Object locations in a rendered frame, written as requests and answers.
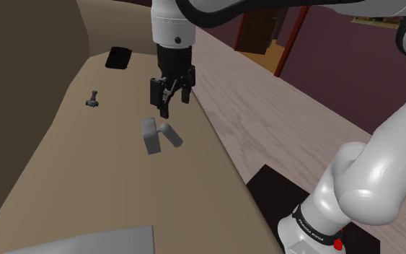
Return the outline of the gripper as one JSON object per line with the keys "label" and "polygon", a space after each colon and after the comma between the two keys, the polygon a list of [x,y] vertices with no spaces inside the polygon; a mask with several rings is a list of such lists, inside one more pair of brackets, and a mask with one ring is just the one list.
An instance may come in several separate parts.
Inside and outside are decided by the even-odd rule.
{"label": "gripper", "polygon": [[150,80],[150,103],[159,110],[162,118],[169,117],[169,101],[176,91],[176,83],[181,78],[184,80],[181,88],[181,101],[190,102],[190,94],[195,85],[195,68],[192,65],[193,47],[165,48],[157,46],[158,67],[162,78]]}

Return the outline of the grey roller-shaped tool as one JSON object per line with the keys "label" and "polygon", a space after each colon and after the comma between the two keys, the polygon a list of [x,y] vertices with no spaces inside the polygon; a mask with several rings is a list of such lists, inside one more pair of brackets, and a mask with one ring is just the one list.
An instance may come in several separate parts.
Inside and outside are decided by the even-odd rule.
{"label": "grey roller-shaped tool", "polygon": [[160,127],[157,127],[154,118],[142,119],[141,130],[148,154],[156,154],[162,151],[159,133],[162,133],[174,147],[180,147],[183,144],[183,140],[170,124],[163,123]]}

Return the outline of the black phone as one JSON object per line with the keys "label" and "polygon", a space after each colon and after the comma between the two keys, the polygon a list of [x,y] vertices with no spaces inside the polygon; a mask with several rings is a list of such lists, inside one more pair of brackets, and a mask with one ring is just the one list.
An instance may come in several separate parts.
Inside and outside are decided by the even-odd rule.
{"label": "black phone", "polygon": [[109,69],[126,69],[131,59],[132,50],[123,47],[112,47],[105,67]]}

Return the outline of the red-framed doorway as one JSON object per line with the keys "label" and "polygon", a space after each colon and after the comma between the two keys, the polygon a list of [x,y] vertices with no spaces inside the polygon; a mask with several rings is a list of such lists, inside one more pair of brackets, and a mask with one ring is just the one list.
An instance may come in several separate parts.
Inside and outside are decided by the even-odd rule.
{"label": "red-framed doorway", "polygon": [[[288,36],[286,45],[280,49],[281,56],[273,56],[272,69],[274,76],[279,77],[290,56],[291,49],[296,42],[304,20],[309,12],[308,6],[298,7],[298,15]],[[267,49],[272,45],[275,35],[279,35],[285,22],[288,8],[261,9],[243,14],[239,33],[234,46],[235,51],[249,55],[265,56]]]}

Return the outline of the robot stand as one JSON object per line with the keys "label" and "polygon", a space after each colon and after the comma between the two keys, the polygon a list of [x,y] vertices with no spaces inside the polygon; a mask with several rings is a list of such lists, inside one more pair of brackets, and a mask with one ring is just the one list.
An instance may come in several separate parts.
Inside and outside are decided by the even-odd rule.
{"label": "robot stand", "polygon": [[[278,222],[290,215],[309,193],[268,165],[260,168],[247,188],[280,242]],[[381,254],[380,241],[352,222],[343,227],[338,237],[346,254]]]}

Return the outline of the grey flat tablet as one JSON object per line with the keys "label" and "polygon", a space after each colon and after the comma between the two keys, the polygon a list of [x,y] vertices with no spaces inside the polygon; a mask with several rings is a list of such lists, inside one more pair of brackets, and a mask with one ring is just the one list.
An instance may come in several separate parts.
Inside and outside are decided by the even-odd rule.
{"label": "grey flat tablet", "polygon": [[69,237],[4,254],[155,254],[152,225]]}

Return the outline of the wall picture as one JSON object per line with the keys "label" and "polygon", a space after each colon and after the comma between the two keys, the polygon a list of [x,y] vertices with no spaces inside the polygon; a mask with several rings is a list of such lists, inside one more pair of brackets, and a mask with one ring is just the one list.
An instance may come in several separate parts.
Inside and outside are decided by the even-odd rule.
{"label": "wall picture", "polygon": [[397,29],[403,17],[354,17],[352,22],[362,25],[372,25],[377,27],[386,27]]}

